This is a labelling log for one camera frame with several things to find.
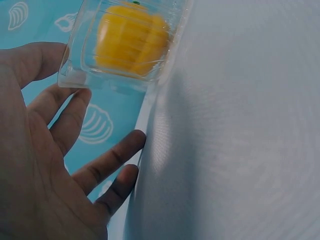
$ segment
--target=blue fabric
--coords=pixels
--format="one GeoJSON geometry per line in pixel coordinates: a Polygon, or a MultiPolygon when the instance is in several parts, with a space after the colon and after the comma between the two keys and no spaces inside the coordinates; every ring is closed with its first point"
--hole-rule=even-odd
{"type": "MultiPolygon", "coordinates": [[[[0,48],[39,41],[67,43],[81,3],[81,0],[0,0],[0,48]]],[[[22,91],[25,103],[29,104],[56,81],[57,74],[31,83],[22,91]]],[[[92,91],[80,138],[65,157],[70,173],[110,149],[134,129],[144,96],[144,92],[134,90],[121,94],[108,86],[92,91]]],[[[117,173],[97,187],[89,195],[90,200],[94,201],[117,173]]]]}

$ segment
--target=white seashell print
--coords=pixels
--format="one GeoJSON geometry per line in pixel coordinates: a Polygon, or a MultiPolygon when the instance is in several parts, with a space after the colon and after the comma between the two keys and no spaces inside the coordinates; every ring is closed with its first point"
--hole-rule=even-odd
{"type": "Polygon", "coordinates": [[[8,30],[12,31],[19,28],[27,20],[29,15],[28,5],[23,2],[17,2],[9,9],[10,21],[8,25],[8,30]]]}
{"type": "Polygon", "coordinates": [[[62,32],[70,32],[75,24],[78,12],[68,13],[65,16],[58,18],[54,24],[59,27],[62,32]]]}
{"type": "Polygon", "coordinates": [[[114,124],[108,112],[90,103],[86,109],[79,139],[86,144],[101,144],[111,136],[113,130],[114,124]]]}
{"type": "Polygon", "coordinates": [[[102,186],[101,191],[99,192],[98,198],[100,198],[105,192],[110,188],[112,181],[106,181],[106,183],[102,186]]]}

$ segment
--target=yellow pepper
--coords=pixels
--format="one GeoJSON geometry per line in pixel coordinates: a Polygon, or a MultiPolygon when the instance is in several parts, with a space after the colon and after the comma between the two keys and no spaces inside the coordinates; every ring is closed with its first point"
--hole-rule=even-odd
{"type": "Polygon", "coordinates": [[[98,66],[144,77],[167,50],[169,26],[139,2],[110,6],[100,20],[95,48],[98,66]]]}

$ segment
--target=plastic packaging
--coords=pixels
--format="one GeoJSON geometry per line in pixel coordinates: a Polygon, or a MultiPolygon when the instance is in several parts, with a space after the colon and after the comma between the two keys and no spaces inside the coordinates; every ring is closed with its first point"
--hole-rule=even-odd
{"type": "Polygon", "coordinates": [[[191,0],[84,0],[58,73],[60,87],[143,90],[177,47],[191,0]]]}

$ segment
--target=finger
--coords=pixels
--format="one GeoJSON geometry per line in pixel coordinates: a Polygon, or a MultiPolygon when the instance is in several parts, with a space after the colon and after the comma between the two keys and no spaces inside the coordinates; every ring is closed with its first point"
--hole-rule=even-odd
{"type": "Polygon", "coordinates": [[[88,195],[98,184],[141,150],[145,142],[146,135],[140,130],[134,130],[108,152],[80,168],[72,177],[88,195]]]}
{"type": "Polygon", "coordinates": [[[48,125],[58,110],[77,88],[61,88],[54,84],[42,91],[27,107],[29,113],[38,114],[48,125]]]}
{"type": "Polygon", "coordinates": [[[34,42],[0,51],[0,64],[14,72],[20,88],[32,81],[51,76],[59,70],[66,45],[58,42],[34,42]]]}
{"type": "Polygon", "coordinates": [[[90,98],[89,89],[78,90],[50,129],[63,156],[69,152],[80,134],[90,98]]]}
{"type": "Polygon", "coordinates": [[[106,223],[130,195],[136,184],[137,176],[137,166],[131,164],[125,166],[110,188],[94,202],[94,206],[106,223]]]}

